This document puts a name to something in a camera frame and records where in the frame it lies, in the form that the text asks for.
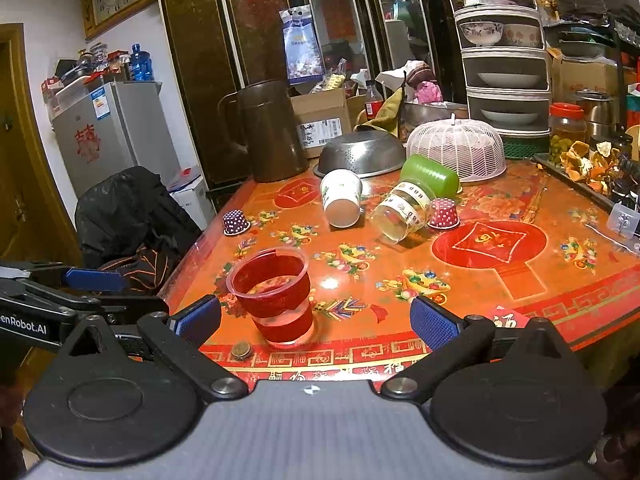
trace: white paper cup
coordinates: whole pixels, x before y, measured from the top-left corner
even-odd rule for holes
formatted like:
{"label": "white paper cup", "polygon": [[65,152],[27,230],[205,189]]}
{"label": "white paper cup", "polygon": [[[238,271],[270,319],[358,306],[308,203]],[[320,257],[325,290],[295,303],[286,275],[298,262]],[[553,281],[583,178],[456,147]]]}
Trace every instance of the white paper cup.
{"label": "white paper cup", "polygon": [[349,170],[333,170],[320,183],[322,207],[334,227],[351,227],[360,218],[362,181]]}

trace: floral bowl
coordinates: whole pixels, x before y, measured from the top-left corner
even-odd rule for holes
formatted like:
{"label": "floral bowl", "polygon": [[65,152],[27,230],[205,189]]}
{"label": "floral bowl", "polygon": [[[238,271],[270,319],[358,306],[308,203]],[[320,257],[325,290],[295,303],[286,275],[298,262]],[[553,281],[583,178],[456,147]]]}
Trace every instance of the floral bowl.
{"label": "floral bowl", "polygon": [[460,30],[475,46],[492,46],[502,39],[504,25],[495,22],[461,23]]}
{"label": "floral bowl", "polygon": [[504,35],[508,45],[540,46],[540,28],[533,25],[505,25]]}

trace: white mesh food cover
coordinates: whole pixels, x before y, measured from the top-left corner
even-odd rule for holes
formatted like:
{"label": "white mesh food cover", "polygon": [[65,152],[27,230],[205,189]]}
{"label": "white mesh food cover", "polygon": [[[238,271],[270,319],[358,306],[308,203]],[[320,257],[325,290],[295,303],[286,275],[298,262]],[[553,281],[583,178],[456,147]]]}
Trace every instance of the white mesh food cover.
{"label": "white mesh food cover", "polygon": [[418,126],[406,143],[407,156],[426,156],[455,171],[461,182],[478,182],[506,170],[502,139],[487,123],[445,119]]}

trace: door handle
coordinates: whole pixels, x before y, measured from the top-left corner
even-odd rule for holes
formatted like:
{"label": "door handle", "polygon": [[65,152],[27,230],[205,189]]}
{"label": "door handle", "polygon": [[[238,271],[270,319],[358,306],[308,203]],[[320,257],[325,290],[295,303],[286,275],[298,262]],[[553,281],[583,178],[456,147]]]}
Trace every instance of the door handle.
{"label": "door handle", "polygon": [[22,202],[22,200],[20,200],[17,196],[14,197],[15,200],[15,219],[18,222],[26,222],[27,221],[27,209],[26,206],[24,204],[24,202]]}
{"label": "door handle", "polygon": [[6,131],[9,131],[14,127],[14,120],[9,116],[0,116],[0,126],[2,126]]}

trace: plastic cup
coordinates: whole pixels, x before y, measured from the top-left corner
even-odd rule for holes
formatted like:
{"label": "plastic cup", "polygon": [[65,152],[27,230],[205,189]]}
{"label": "plastic cup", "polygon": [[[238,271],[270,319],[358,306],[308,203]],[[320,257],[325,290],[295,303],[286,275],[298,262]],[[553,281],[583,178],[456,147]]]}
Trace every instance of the plastic cup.
{"label": "plastic cup", "polygon": [[320,183],[322,207],[334,227],[351,227],[360,218],[362,181],[349,170],[333,170]]}
{"label": "plastic cup", "polygon": [[460,178],[455,171],[417,154],[407,158],[400,171],[400,180],[427,186],[438,198],[455,198],[460,189]]}
{"label": "plastic cup", "polygon": [[301,251],[278,247],[241,260],[226,277],[228,290],[276,348],[307,343],[313,335],[307,268]]}

